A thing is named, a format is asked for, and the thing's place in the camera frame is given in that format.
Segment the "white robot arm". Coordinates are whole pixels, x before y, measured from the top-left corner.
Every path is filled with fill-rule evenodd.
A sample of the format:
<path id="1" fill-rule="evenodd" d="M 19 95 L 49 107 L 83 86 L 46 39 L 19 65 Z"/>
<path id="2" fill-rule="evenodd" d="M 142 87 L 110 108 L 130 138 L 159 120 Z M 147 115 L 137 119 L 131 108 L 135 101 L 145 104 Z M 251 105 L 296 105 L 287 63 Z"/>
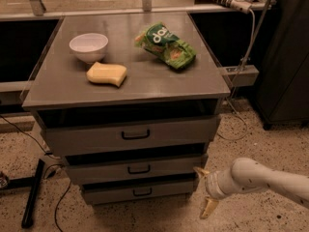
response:
<path id="1" fill-rule="evenodd" d="M 194 167 L 205 181 L 208 196 L 200 218 L 208 218 L 220 200 L 233 194 L 246 194 L 270 189 L 295 203 L 309 208 L 309 177 L 268 168 L 250 158 L 238 158 L 226 169 L 209 172 Z"/>

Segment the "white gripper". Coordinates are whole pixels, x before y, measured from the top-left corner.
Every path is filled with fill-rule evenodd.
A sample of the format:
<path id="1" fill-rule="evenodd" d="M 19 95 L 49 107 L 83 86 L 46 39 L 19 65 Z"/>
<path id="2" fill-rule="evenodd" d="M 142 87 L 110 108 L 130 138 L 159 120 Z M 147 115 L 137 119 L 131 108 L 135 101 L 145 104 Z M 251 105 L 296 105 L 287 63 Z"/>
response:
<path id="1" fill-rule="evenodd" d="M 225 180 L 223 171 L 209 172 L 201 167 L 194 167 L 194 171 L 200 179 L 205 179 L 205 188 L 210 197 L 206 197 L 203 203 L 203 209 L 200 219 L 208 218 L 219 204 L 218 200 L 222 200 L 229 196 L 229 193 L 221 184 Z"/>

